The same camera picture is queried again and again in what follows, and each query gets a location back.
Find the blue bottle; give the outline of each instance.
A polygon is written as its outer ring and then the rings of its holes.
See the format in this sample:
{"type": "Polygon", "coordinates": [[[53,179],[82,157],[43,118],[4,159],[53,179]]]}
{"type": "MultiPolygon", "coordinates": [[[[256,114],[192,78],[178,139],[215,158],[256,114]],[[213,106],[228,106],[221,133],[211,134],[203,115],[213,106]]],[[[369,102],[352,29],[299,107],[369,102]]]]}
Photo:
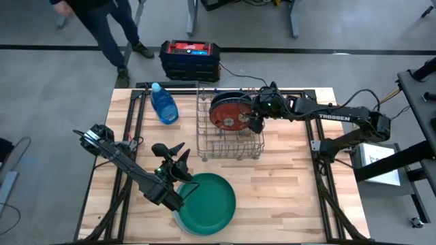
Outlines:
{"type": "Polygon", "coordinates": [[[169,125],[178,118],[177,105],[167,90],[154,82],[151,85],[151,105],[160,121],[169,125]]]}

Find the black battery box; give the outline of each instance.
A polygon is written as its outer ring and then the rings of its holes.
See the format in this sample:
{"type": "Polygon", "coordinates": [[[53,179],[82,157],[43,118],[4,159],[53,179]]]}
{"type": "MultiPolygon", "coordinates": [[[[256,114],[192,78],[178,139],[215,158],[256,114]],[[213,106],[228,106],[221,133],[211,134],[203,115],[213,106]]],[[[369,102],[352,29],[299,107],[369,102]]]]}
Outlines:
{"type": "Polygon", "coordinates": [[[216,82],[219,80],[219,53],[216,44],[197,41],[166,41],[159,57],[171,80],[216,82]]]}

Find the wooden table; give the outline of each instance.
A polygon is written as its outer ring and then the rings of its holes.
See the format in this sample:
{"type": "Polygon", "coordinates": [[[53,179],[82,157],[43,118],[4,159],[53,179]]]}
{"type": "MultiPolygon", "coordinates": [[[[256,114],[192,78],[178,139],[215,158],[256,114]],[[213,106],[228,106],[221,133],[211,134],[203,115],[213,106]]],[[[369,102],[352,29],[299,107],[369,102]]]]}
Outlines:
{"type": "MultiPolygon", "coordinates": [[[[331,88],[314,89],[318,103],[335,103],[331,88]]],[[[123,136],[130,94],[129,89],[115,89],[112,95],[106,125],[114,131],[115,140],[118,141],[123,136]]],[[[147,98],[141,128],[144,143],[139,147],[137,163],[152,172],[161,162],[151,152],[154,143],[173,147],[186,142],[183,149],[191,149],[188,160],[191,174],[213,172],[223,176],[232,185],[237,202],[234,218],[215,235],[203,238],[189,235],[179,228],[171,211],[163,205],[156,206],[147,201],[134,182],[125,242],[325,242],[313,164],[303,122],[267,120],[264,129],[265,149],[259,160],[209,159],[203,162],[197,155],[196,146],[196,96],[175,95],[174,99],[180,118],[172,125],[163,125],[147,98]]],[[[135,112],[133,122],[136,122],[136,114],[135,112]]],[[[343,134],[341,123],[327,120],[322,123],[326,137],[334,138],[343,134]]],[[[337,158],[349,162],[345,153],[338,154],[337,158]]],[[[98,158],[96,164],[103,161],[105,159],[98,158]]],[[[332,164],[332,171],[340,207],[359,232],[369,237],[352,169],[332,164]]],[[[95,170],[89,195],[85,199],[79,239],[90,234],[99,218],[106,213],[115,172],[113,164],[95,170]]],[[[334,237],[337,237],[334,219],[330,220],[334,237]]],[[[118,229],[117,218],[115,221],[114,228],[118,229]]]]}

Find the black shoe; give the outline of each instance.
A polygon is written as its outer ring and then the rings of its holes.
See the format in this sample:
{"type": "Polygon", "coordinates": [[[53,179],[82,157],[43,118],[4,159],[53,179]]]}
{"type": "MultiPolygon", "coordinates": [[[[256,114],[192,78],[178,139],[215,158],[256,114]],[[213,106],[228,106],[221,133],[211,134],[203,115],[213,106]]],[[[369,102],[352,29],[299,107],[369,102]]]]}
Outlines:
{"type": "Polygon", "coordinates": [[[155,57],[155,53],[148,48],[146,48],[141,42],[136,44],[135,46],[131,47],[135,52],[140,53],[142,56],[144,56],[147,59],[151,59],[155,57]]]}
{"type": "Polygon", "coordinates": [[[116,77],[116,87],[117,88],[129,88],[130,77],[127,68],[120,68],[117,70],[118,76],[116,77]]]}

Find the green plate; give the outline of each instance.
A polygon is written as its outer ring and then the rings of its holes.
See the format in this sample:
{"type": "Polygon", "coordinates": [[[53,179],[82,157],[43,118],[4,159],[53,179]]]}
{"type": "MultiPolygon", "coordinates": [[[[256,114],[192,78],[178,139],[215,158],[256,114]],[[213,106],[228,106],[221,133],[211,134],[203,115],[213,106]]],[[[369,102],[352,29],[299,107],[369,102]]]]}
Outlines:
{"type": "MultiPolygon", "coordinates": [[[[236,196],[229,182],[216,174],[196,174],[193,182],[198,189],[188,196],[180,212],[174,212],[178,225],[193,235],[212,235],[221,231],[232,220],[236,196]]],[[[181,184],[177,192],[186,196],[194,184],[181,184]]]]}

